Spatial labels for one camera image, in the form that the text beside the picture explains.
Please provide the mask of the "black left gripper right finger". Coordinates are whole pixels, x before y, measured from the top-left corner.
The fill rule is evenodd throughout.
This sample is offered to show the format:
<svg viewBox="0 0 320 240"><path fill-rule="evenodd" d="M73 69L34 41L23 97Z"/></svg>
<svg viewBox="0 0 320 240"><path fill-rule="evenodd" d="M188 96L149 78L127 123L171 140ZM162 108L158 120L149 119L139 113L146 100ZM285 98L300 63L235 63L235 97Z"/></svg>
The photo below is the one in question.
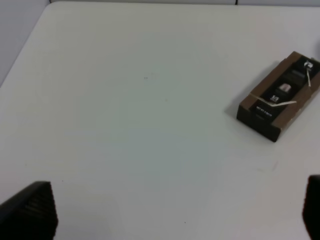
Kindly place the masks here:
<svg viewBox="0 0 320 240"><path fill-rule="evenodd" d="M320 240L320 176L310 175L305 191L302 219L311 240Z"/></svg>

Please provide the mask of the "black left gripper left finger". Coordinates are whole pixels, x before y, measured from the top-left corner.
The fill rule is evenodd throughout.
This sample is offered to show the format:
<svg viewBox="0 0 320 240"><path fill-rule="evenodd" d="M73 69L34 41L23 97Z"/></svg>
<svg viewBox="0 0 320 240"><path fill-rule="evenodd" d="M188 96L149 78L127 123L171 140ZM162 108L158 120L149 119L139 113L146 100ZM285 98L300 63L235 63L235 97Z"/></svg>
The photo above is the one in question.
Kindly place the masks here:
<svg viewBox="0 0 320 240"><path fill-rule="evenodd" d="M53 240L58 224L49 181L35 181L0 205L2 240Z"/></svg>

